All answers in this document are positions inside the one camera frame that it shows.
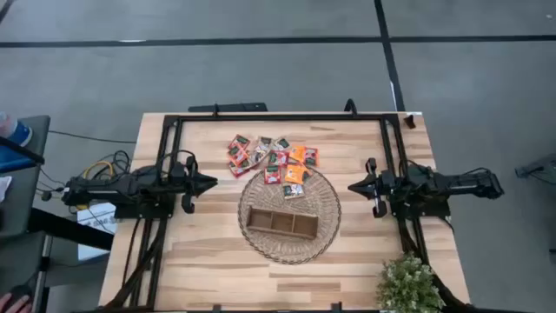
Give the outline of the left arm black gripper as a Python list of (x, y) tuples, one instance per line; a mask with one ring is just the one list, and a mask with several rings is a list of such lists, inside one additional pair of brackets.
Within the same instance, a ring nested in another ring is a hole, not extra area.
[(210, 190), (217, 185), (218, 179), (212, 176), (196, 173), (196, 160), (194, 156), (188, 156), (185, 163), (176, 162), (171, 169), (172, 184), (184, 192), (182, 196), (182, 208), (185, 213), (194, 213), (195, 205), (192, 203), (193, 176), (195, 176), (195, 195)]

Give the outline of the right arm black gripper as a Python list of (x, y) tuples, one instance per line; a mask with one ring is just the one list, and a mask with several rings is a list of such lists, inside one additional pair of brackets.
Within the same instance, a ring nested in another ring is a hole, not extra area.
[(387, 205), (381, 197), (392, 193), (394, 173), (391, 170), (383, 170), (378, 174), (376, 159), (373, 157), (367, 160), (366, 170), (368, 175), (363, 180), (349, 185), (348, 189), (367, 200), (374, 199), (373, 215), (375, 218), (382, 218), (387, 214)]

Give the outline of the wooden three-compartment tea box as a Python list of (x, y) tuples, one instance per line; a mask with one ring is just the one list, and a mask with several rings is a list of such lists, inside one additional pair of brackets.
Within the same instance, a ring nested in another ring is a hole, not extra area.
[(251, 207), (246, 226), (249, 230), (314, 240), (318, 233), (319, 218)]

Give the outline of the black flat bar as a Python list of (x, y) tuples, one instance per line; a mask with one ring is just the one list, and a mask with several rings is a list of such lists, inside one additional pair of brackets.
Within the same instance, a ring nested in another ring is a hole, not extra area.
[[(265, 112), (268, 107), (265, 103), (228, 103), (218, 104), (220, 112)], [(213, 112), (214, 105), (190, 106), (188, 112)]]

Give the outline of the round woven straw placemat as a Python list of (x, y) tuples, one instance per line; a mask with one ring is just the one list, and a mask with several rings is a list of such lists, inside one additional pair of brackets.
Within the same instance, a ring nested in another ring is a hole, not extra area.
[[(284, 184), (265, 184), (264, 172), (246, 183), (238, 203), (238, 224), (248, 244), (266, 258), (283, 264), (307, 263), (324, 253), (333, 243), (341, 224), (341, 203), (332, 184), (313, 170), (303, 184), (305, 196), (285, 199)], [(314, 240), (249, 230), (249, 209), (276, 210), (317, 216), (319, 226)]]

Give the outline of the white printed box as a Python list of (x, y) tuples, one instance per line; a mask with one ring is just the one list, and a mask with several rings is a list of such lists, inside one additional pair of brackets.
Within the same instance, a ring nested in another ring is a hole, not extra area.
[[(114, 235), (117, 230), (117, 221), (115, 219), (116, 206), (111, 203), (99, 203), (90, 206), (86, 210), (77, 212), (77, 222), (84, 226), (92, 227), (106, 233)], [(79, 261), (87, 261), (91, 258), (106, 255), (109, 252), (79, 244), (77, 246), (77, 257)]]

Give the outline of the green potted plant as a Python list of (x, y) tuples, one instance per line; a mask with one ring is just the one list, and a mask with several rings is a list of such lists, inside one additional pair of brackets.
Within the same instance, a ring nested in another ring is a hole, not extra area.
[(377, 303), (394, 313), (440, 313), (445, 302), (434, 286), (434, 272), (413, 254), (382, 264)]

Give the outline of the black desk beam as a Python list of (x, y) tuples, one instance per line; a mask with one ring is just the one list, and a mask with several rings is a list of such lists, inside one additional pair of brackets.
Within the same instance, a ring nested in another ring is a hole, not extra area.
[(35, 208), (30, 212), (28, 231), (43, 231), (50, 236), (60, 237), (101, 250), (111, 250), (114, 240), (114, 236), (108, 232), (81, 225), (64, 217)]

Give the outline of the gray side desk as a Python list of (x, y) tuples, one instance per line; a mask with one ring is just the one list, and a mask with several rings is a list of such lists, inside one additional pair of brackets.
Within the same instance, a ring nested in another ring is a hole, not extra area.
[[(27, 148), (42, 156), (50, 127), (50, 117), (46, 115), (25, 117), (23, 123), (33, 130)], [(0, 203), (0, 238), (18, 236), (27, 231), (36, 194), (39, 168), (12, 171), (9, 176), (12, 177), (12, 181), (6, 197)]]
[(46, 313), (50, 290), (44, 287), (42, 231), (0, 238), (0, 297), (17, 285), (25, 285), (33, 313)]

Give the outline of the black rod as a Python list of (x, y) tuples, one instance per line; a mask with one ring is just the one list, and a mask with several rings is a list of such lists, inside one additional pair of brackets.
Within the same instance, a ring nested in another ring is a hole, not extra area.
[(28, 150), (5, 137), (0, 137), (0, 145), (9, 147), (11, 150), (29, 158), (36, 164), (44, 164), (44, 158), (42, 156), (39, 156), (38, 154), (32, 152), (31, 150)]

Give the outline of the blue box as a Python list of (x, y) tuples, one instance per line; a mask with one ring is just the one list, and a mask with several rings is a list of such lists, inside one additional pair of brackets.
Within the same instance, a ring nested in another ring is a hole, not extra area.
[(23, 170), (35, 165), (30, 158), (11, 150), (7, 146), (0, 146), (0, 173)]

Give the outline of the blue white bottle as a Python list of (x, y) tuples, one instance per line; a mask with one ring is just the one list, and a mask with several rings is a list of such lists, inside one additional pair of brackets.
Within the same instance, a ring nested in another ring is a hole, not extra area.
[(33, 136), (33, 130), (25, 123), (0, 111), (0, 137), (25, 147)]

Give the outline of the person's hand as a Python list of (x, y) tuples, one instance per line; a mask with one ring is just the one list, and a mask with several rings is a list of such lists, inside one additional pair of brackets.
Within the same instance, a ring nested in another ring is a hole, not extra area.
[(7, 293), (0, 297), (0, 313), (30, 313), (32, 311), (32, 303), (30, 297), (15, 296)]

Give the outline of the black aluminium table frame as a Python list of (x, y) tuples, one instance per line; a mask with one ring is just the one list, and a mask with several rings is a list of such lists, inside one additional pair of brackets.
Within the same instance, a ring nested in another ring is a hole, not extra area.
[[(226, 150), (236, 135), (285, 137), (320, 152), (320, 173), (335, 188), (341, 224), (329, 248), (299, 265), (273, 262), (243, 237), (238, 203), (248, 179), (235, 177)], [(321, 113), (250, 113), (205, 121), (192, 114), (183, 126), (181, 146), (195, 153), (201, 172), (218, 184), (195, 202), (195, 213), (176, 208), (162, 251), (156, 293), (157, 310), (372, 310), (382, 264), (401, 253), (398, 226), (391, 216), (380, 219), (373, 205), (349, 190), (375, 158), (387, 164), (381, 127), (346, 113), (325, 120)]]

